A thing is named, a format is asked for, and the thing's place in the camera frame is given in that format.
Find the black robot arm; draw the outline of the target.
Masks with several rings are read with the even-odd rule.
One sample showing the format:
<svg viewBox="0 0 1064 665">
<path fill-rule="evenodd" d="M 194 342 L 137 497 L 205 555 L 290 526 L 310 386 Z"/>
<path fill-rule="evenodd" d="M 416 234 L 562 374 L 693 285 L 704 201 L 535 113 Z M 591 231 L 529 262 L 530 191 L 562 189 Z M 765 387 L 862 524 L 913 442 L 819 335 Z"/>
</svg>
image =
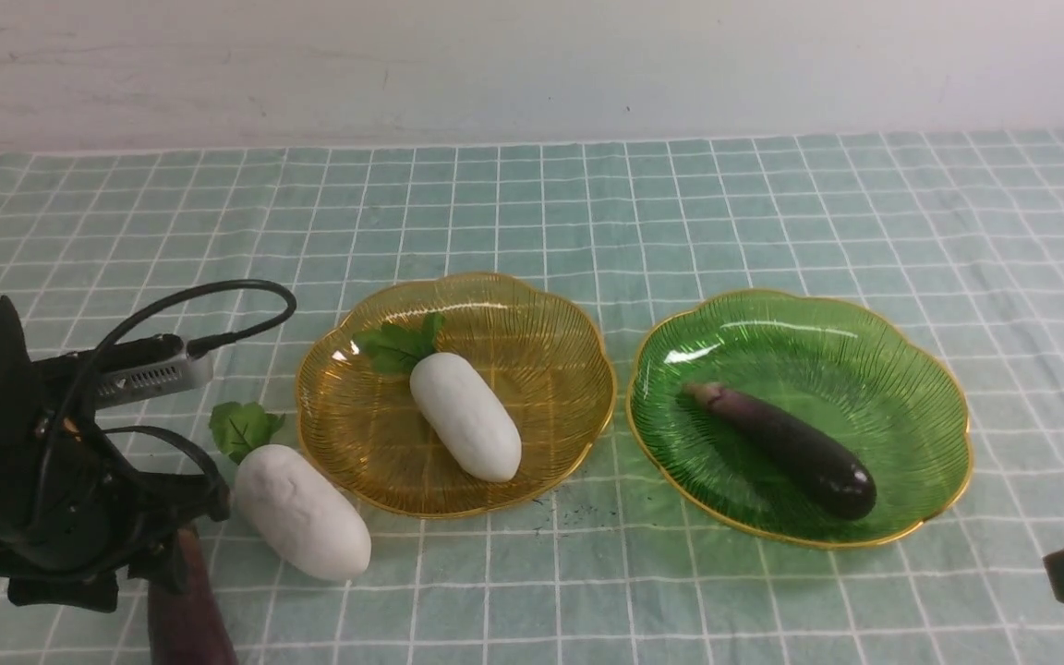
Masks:
<svg viewBox="0 0 1064 665">
<path fill-rule="evenodd" d="M 17 606 L 77 606 L 110 613 L 118 573 L 188 597 L 201 589 L 189 551 L 196 519 L 223 521 L 229 489 L 218 466 L 189 438 L 164 427 L 130 432 L 163 440 L 195 473 L 142 471 L 94 417 L 102 346 L 52 382 L 27 352 L 24 327 L 0 297 L 0 578 Z"/>
</svg>

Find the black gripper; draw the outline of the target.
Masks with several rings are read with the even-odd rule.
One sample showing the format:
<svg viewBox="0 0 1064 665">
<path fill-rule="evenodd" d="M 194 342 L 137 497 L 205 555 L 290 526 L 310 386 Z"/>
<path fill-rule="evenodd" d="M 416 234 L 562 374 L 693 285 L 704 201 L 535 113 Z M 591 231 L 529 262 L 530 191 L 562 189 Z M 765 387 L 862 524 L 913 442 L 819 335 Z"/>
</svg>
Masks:
<svg viewBox="0 0 1064 665">
<path fill-rule="evenodd" d="M 97 427 L 67 427 L 51 449 L 37 440 L 0 445 L 0 578 L 13 605 L 111 613 L 121 572 L 164 592 L 188 591 L 183 538 L 200 517 L 225 521 L 231 491 L 193 440 L 163 427 L 135 432 L 169 443 L 198 472 L 137 470 Z"/>
</svg>

